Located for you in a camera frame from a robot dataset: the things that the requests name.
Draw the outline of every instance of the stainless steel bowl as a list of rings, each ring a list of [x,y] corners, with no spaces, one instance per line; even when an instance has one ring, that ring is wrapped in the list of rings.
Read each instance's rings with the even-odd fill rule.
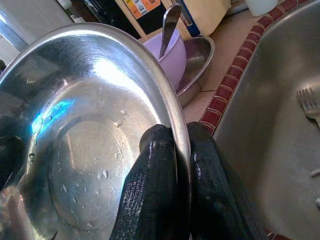
[[[211,69],[215,43],[208,36],[197,36],[184,41],[186,66],[176,89],[182,107],[201,90]]]
[[[172,128],[178,181],[190,204],[181,106],[156,59],[126,33],[97,23],[51,32],[1,75],[0,99],[0,121],[13,126],[7,134],[25,144],[23,166],[1,192],[0,214],[10,220],[0,220],[0,232],[108,239],[140,138],[155,124]]]

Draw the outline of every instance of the sticker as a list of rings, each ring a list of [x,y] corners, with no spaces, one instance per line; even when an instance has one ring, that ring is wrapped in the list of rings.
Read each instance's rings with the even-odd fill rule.
[[[161,4],[161,0],[123,0],[135,19],[152,11]]]

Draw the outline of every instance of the sink basin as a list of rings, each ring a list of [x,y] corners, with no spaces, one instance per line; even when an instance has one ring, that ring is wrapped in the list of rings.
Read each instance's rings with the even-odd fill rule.
[[[296,91],[320,103],[320,0],[272,25],[255,49],[214,138],[237,170],[267,229],[320,238],[320,128]]]

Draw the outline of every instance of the beige countertop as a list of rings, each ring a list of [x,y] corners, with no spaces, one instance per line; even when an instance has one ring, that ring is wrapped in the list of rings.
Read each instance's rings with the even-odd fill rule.
[[[187,123],[201,119],[241,44],[259,19],[260,17],[253,17],[248,9],[241,11],[224,18],[210,36],[215,43],[211,71],[201,92],[183,108]]]

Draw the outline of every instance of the fork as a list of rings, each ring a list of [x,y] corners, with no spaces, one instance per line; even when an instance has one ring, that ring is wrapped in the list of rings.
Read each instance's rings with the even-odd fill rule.
[[[320,106],[317,104],[314,91],[311,87],[296,91],[296,95],[303,108],[304,114],[309,119],[316,120],[320,127]]]

